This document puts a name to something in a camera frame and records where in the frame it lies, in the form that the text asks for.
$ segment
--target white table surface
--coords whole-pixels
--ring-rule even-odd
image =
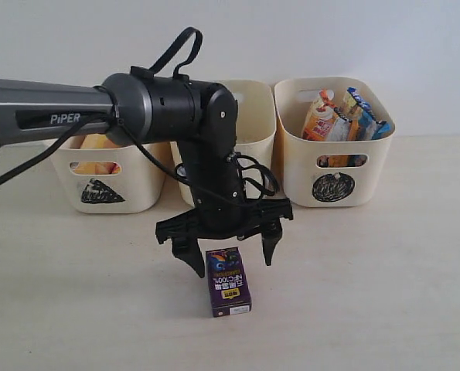
[[[156,243],[186,209],[167,182],[147,212],[80,214],[50,162],[1,187],[0,370],[460,370],[460,137],[395,138],[365,206],[296,206],[272,267],[239,243],[248,314],[211,318]]]

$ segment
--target black cable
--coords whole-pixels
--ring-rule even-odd
[[[255,199],[251,203],[236,203],[236,202],[231,201],[230,199],[227,199],[226,197],[223,197],[222,195],[219,195],[219,194],[217,194],[217,193],[215,193],[213,191],[205,189],[205,188],[203,188],[203,187],[201,187],[201,186],[199,186],[197,184],[194,184],[194,183],[190,182],[189,180],[183,178],[182,176],[176,174],[175,172],[172,172],[169,168],[164,166],[156,157],[154,157],[147,149],[144,148],[142,143],[124,125],[121,125],[121,128],[123,129],[125,134],[130,138],[130,140],[133,142],[135,147],[137,147],[138,150],[140,152],[142,152],[142,154],[146,158],[148,158],[148,160],[150,162],[152,162],[155,166],[157,166],[166,175],[170,176],[171,178],[173,178],[174,180],[176,180],[176,181],[178,181],[178,182],[180,182],[182,184],[185,184],[186,186],[188,186],[188,187],[190,187],[192,189],[196,189],[199,192],[204,192],[208,196],[211,196],[211,197],[213,197],[215,199],[218,199],[220,201],[224,201],[225,203],[229,203],[232,206],[239,206],[239,207],[253,207],[253,206],[256,206],[264,198],[264,193],[261,191],[261,194],[259,195],[259,197],[257,199]]]
[[[112,117],[108,114],[93,114],[91,116],[82,117],[76,124],[71,126],[65,131],[52,145],[50,145],[45,151],[39,153],[36,157],[24,162],[23,164],[13,168],[9,172],[0,176],[0,186],[5,184],[8,180],[15,178],[17,175],[22,174],[25,170],[29,170],[33,166],[44,161],[46,158],[51,156],[61,145],[73,137],[83,126],[89,124],[95,120],[109,121]]]

